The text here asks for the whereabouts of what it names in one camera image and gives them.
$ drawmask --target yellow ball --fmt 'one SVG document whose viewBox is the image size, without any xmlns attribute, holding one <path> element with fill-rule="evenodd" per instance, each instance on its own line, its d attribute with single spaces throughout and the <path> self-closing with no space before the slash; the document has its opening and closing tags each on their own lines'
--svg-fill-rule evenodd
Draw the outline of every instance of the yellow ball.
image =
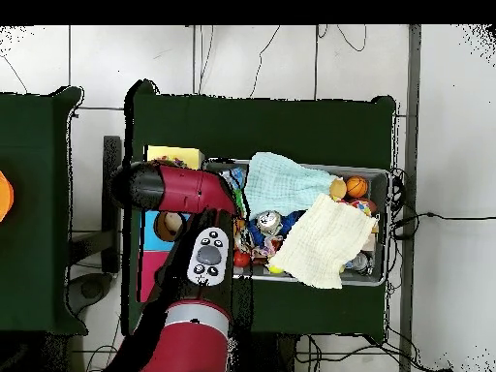
<svg viewBox="0 0 496 372">
<path fill-rule="evenodd" d="M 278 268 L 277 266 L 274 265 L 269 265 L 268 271 L 271 272 L 272 274 L 281 274 L 284 272 L 284 269 Z"/>
</svg>

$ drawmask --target green table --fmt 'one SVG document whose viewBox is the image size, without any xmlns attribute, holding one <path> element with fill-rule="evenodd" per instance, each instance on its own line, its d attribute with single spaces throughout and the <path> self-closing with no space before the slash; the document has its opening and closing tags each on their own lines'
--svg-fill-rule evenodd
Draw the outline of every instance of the green table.
<svg viewBox="0 0 496 372">
<path fill-rule="evenodd" d="M 0 94 L 0 170 L 14 205 L 0 223 L 0 330 L 83 334 L 65 304 L 67 125 L 81 89 Z"/>
<path fill-rule="evenodd" d="M 250 159 L 257 151 L 272 151 L 299 163 L 388 170 L 394 110 L 389 96 L 370 103 L 162 96 L 145 80 L 126 98 L 126 140 L 132 139 L 134 161 L 142 160 L 145 145 L 167 145 L 198 148 L 206 157 Z M 141 306 L 136 299 L 139 232 L 140 213 L 133 211 L 129 323 L 123 325 L 130 332 Z M 254 283 L 253 331 L 364 333 L 383 339 L 384 285 L 318 290 Z M 234 281 L 234 295 L 238 286 Z M 124 298 L 127 291 L 123 288 Z M 234 312 L 238 302 L 233 301 Z"/>
</svg>

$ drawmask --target bin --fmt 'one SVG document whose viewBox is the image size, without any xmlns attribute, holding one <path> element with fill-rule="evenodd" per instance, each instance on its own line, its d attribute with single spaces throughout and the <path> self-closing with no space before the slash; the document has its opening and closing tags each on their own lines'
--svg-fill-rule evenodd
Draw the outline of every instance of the bin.
<svg viewBox="0 0 496 372">
<path fill-rule="evenodd" d="M 203 162 L 202 168 L 207 171 L 222 172 L 225 170 L 241 167 L 246 171 L 249 170 L 249 160 L 223 160 L 211 158 Z M 353 175 L 359 175 L 368 182 L 366 198 L 372 200 L 377 205 L 377 215 L 379 215 L 379 233 L 377 234 L 377 243 L 375 252 L 367 253 L 372 260 L 372 269 L 368 275 L 360 274 L 351 269 L 345 269 L 341 273 L 343 286 L 368 286 L 377 287 L 386 281 L 388 271 L 388 251 L 389 251 L 389 223 L 390 207 L 389 201 L 392 195 L 392 176 L 387 170 L 363 169 L 353 167 L 322 166 L 301 164 L 302 166 L 327 171 L 331 174 L 347 179 Z M 235 272 L 233 277 L 252 275 L 257 281 L 281 281 L 281 282 L 298 282 L 288 273 L 272 274 L 262 265 L 254 265 L 252 272 L 250 267 L 242 268 L 242 272 Z"/>
</svg>

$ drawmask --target orange ball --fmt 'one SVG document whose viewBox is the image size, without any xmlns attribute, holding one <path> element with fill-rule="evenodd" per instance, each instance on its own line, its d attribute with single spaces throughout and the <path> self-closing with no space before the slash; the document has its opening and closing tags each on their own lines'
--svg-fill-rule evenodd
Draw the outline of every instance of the orange ball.
<svg viewBox="0 0 496 372">
<path fill-rule="evenodd" d="M 0 222 L 7 215 L 14 203 L 14 189 L 11 183 L 0 171 Z"/>
<path fill-rule="evenodd" d="M 367 192 L 368 184 L 367 180 L 358 175 L 350 177 L 346 181 L 346 190 L 350 197 L 355 199 L 362 197 Z"/>
</svg>

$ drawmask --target toy ball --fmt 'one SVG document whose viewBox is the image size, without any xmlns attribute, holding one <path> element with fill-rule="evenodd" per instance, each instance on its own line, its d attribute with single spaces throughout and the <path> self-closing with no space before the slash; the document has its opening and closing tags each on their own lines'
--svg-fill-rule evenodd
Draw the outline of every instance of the toy ball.
<svg viewBox="0 0 496 372">
<path fill-rule="evenodd" d="M 353 176 L 346 181 L 347 193 L 350 197 L 357 199 L 367 192 L 367 180 L 360 176 Z"/>
<path fill-rule="evenodd" d="M 14 203 L 14 189 L 0 171 L 0 222 L 5 218 Z"/>
<path fill-rule="evenodd" d="M 242 253 L 241 251 L 234 251 L 234 266 L 247 266 L 250 264 L 250 254 Z"/>
<path fill-rule="evenodd" d="M 269 265 L 268 272 L 270 272 L 271 274 L 282 274 L 284 272 L 284 269 L 278 268 L 277 266 L 274 265 Z"/>
<path fill-rule="evenodd" d="M 163 241 L 176 241 L 183 229 L 183 219 L 177 212 L 159 212 L 153 223 L 155 235 Z"/>
<path fill-rule="evenodd" d="M 368 199 L 358 199 L 350 202 L 354 208 L 363 211 L 367 217 L 371 217 L 377 211 L 377 205 Z"/>
</svg>

